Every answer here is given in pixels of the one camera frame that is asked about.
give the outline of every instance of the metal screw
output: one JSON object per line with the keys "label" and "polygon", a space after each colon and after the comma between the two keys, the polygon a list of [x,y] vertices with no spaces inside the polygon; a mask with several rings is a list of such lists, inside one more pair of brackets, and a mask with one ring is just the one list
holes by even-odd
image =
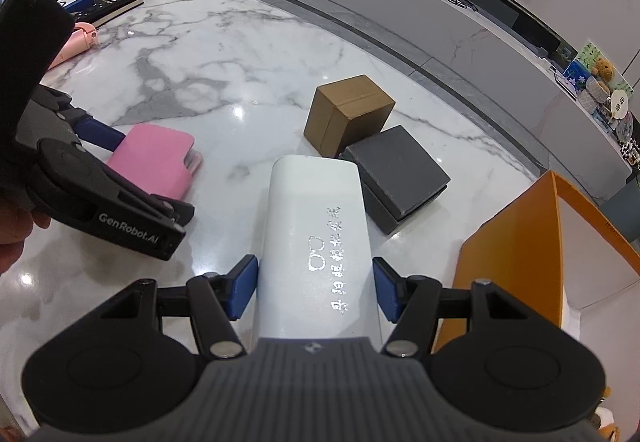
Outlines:
{"label": "metal screw", "polygon": [[209,351],[219,359],[233,359],[242,353],[242,346],[233,341],[213,343]]}
{"label": "metal screw", "polygon": [[394,357],[411,357],[418,353],[418,345],[411,341],[391,341],[385,346],[386,351]]}

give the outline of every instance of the remote control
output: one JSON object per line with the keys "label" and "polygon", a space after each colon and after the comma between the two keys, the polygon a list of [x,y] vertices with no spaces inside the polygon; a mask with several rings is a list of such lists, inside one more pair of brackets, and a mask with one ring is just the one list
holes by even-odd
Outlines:
{"label": "remote control", "polygon": [[91,8],[78,12],[76,23],[91,23],[97,28],[142,3],[143,0],[102,0]]}

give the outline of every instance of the brown cardboard box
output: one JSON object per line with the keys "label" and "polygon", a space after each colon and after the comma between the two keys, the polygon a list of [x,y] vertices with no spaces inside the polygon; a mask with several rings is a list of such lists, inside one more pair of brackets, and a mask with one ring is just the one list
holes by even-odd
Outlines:
{"label": "brown cardboard box", "polygon": [[323,157],[380,132],[396,101],[366,75],[316,88],[305,137]]}

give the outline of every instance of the teddy bear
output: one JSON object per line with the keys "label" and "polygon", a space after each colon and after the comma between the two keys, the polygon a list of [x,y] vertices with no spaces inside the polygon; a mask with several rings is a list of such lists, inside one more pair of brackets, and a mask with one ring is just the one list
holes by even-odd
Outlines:
{"label": "teddy bear", "polygon": [[616,69],[606,57],[600,56],[596,63],[591,67],[591,75],[601,78],[604,82],[611,82]]}

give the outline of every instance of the small box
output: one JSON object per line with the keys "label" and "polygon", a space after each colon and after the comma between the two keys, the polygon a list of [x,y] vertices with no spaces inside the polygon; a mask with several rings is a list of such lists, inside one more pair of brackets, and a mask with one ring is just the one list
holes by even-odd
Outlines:
{"label": "small box", "polygon": [[358,165],[367,214],[385,234],[446,189],[449,176],[402,126],[348,146]]}
{"label": "small box", "polygon": [[306,119],[305,137],[323,157],[378,133],[396,101],[366,75],[318,86]]}
{"label": "small box", "polygon": [[58,0],[58,4],[67,12],[82,12],[94,6],[94,0]]}
{"label": "small box", "polygon": [[151,195],[181,200],[202,163],[193,136],[155,124],[136,124],[107,165]]}

